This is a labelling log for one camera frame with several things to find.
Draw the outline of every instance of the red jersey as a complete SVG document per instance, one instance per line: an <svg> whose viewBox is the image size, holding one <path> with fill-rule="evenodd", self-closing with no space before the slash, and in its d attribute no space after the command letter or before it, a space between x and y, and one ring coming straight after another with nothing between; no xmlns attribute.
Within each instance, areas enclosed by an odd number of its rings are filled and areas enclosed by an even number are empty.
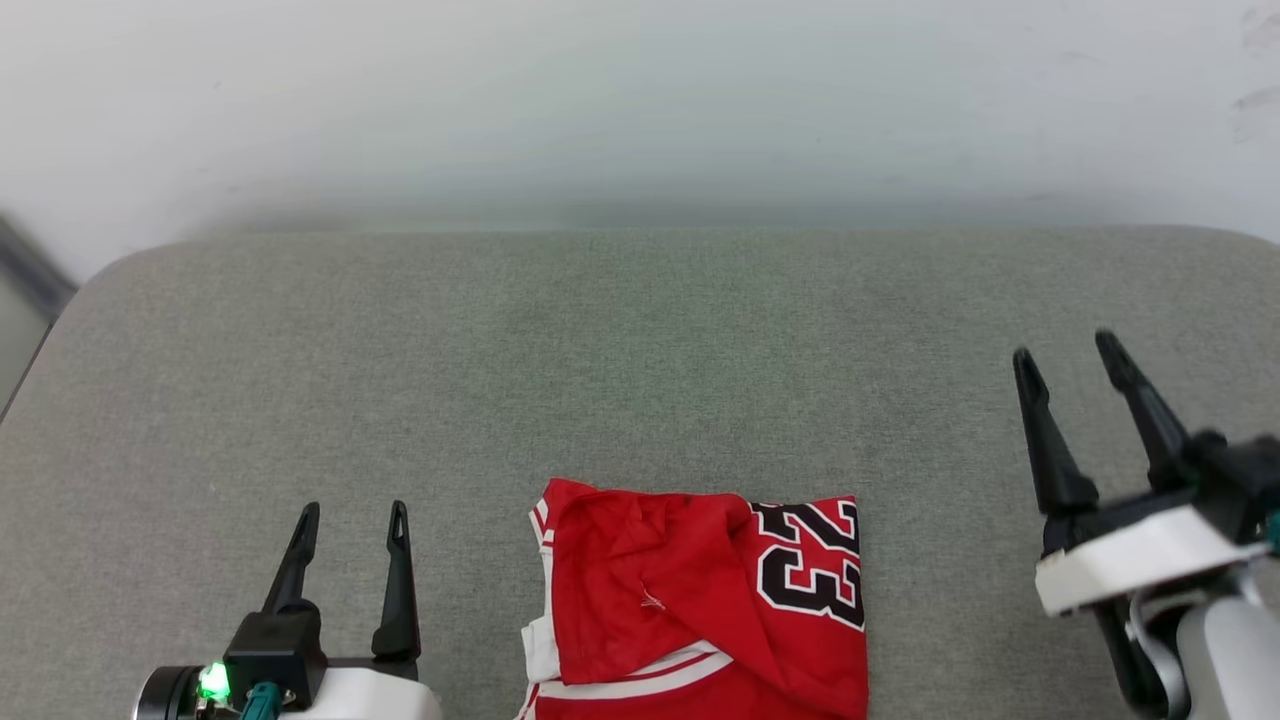
<svg viewBox="0 0 1280 720"><path fill-rule="evenodd" d="M553 479L530 516L548 593L522 633L521 717L865 719L852 497L768 505Z"/></svg>

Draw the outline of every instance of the jersey logo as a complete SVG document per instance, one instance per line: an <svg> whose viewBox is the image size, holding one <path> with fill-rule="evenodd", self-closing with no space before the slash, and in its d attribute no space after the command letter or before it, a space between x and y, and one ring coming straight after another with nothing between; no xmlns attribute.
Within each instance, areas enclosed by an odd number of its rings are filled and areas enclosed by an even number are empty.
<svg viewBox="0 0 1280 720"><path fill-rule="evenodd" d="M759 557L756 592L771 607L831 618L861 630L864 625L861 571L858 560L858 506L837 501L838 518L828 518L814 505L751 503L762 536L783 541ZM800 533L840 555L841 573L806 568Z"/></svg>

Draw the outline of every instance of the green led light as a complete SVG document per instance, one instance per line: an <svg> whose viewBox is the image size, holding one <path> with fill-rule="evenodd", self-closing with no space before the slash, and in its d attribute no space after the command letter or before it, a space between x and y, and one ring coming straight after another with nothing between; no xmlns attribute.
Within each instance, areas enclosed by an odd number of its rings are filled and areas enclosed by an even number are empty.
<svg viewBox="0 0 1280 720"><path fill-rule="evenodd" d="M225 703L232 697L232 683L227 679L227 666L214 662L200 671L200 697Z"/></svg>

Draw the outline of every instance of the white trim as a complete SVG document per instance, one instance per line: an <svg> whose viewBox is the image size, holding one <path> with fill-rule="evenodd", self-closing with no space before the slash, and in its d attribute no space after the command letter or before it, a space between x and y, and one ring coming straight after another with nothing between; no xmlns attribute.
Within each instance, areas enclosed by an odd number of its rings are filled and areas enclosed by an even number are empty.
<svg viewBox="0 0 1280 720"><path fill-rule="evenodd" d="M667 667L675 667L681 662L689 662L690 660L698 657L699 655L712 655L717 652L719 652L718 647L713 646L707 641L698 641L692 644L685 646L672 652L671 655L663 657L662 660L658 660L657 662L650 662L649 665L636 670L635 673L631 673L631 675L650 675L653 673L660 673Z"/></svg>
<svg viewBox="0 0 1280 720"><path fill-rule="evenodd" d="M538 523L538 515L532 510L529 511L529 523L534 527L534 537L538 542L543 542L543 527Z"/></svg>
<svg viewBox="0 0 1280 720"><path fill-rule="evenodd" d="M532 683L525 688L525 701L520 703L520 715L516 715L516 720L536 720L534 712L538 707L538 703L534 702L535 689L538 689L538 685Z"/></svg>
<svg viewBox="0 0 1280 720"><path fill-rule="evenodd" d="M625 697L644 697L664 693L691 685L707 679L733 662L733 659L723 652L713 652L704 660L681 667L675 673L667 673L657 678L643 680L618 680L613 683L595 683L588 685L566 685L561 682L541 683L539 697L553 697L558 700L620 700Z"/></svg>
<svg viewBox="0 0 1280 720"><path fill-rule="evenodd" d="M552 562L550 551L539 555L543 560L543 615L552 616Z"/></svg>

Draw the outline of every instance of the gray cushion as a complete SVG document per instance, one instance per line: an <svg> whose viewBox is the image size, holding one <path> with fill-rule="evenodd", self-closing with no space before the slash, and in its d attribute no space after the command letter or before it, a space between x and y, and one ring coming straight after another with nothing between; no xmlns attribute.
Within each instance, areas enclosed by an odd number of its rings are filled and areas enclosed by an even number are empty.
<svg viewBox="0 0 1280 720"><path fill-rule="evenodd" d="M1034 350L1103 492L1138 491L1094 328L1189 425L1276 430L1277 278L1276 247L1189 228L278 236L136 255L76 297L0 425L3 715L125 715L156 665L218 656L308 500L325 650L366 653L403 498L425 678L451 717L512 716L543 593L525 514L567 475L856 495L873 717L1126 717L1092 620L1036 598L1010 354Z"/></svg>

